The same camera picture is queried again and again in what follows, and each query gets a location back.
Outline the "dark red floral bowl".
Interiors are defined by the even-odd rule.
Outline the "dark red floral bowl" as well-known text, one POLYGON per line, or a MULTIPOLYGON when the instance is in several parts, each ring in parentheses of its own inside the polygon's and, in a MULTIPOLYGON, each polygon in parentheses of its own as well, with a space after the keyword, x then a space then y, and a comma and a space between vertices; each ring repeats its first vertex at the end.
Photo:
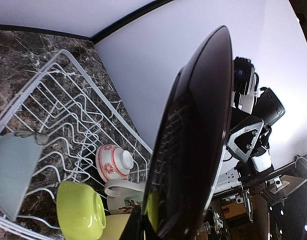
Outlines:
POLYGON ((146 239, 195 238, 220 174, 232 88, 232 42, 222 25, 202 41, 172 85, 143 195, 146 239))

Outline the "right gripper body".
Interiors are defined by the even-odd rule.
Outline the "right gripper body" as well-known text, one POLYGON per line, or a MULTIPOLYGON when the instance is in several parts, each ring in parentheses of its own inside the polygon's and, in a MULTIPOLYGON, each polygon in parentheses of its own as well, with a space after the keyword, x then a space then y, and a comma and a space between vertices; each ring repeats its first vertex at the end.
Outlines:
MULTIPOLYGON (((233 108, 231 112, 230 124, 232 124, 232 122, 234 124, 240 123, 242 120, 244 120, 248 116, 256 116, 256 115, 252 115, 242 110, 239 110, 237 108, 233 108)), ((238 161, 241 164, 251 163, 255 171, 257 171, 258 173, 268 170, 272 166, 272 160, 271 160, 270 151, 269 151, 270 149, 269 137, 271 133, 272 133, 271 126, 267 125, 264 121, 264 126, 260 132, 259 138, 256 142, 255 147, 252 150, 252 153, 248 161, 247 162, 240 162, 239 160, 238 161)))

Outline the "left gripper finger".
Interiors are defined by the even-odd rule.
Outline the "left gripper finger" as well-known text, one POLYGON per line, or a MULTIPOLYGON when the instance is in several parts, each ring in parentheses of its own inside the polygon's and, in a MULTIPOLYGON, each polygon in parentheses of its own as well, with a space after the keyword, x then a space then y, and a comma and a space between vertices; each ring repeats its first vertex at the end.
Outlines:
POLYGON ((119 240, 144 240, 145 234, 141 221, 141 207, 137 206, 130 214, 119 240))

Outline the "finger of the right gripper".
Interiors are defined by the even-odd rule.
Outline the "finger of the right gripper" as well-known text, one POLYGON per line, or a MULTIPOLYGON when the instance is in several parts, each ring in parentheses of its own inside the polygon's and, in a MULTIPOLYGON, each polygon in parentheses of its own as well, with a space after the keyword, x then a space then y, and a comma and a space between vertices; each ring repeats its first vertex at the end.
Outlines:
POLYGON ((226 149, 237 160, 246 163, 259 139, 264 121, 250 115, 239 123, 231 122, 226 149))

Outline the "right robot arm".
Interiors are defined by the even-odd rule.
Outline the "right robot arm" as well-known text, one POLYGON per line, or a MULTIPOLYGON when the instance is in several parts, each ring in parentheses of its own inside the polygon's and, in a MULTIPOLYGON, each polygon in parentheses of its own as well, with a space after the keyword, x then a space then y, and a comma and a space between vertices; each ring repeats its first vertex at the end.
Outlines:
POLYGON ((228 162, 238 160, 236 165, 222 173, 215 185, 220 194, 238 187, 245 187, 258 177, 273 171, 269 137, 272 126, 285 114, 281 101, 269 87, 261 87, 253 98, 252 111, 243 108, 232 110, 229 139, 226 150, 228 162))

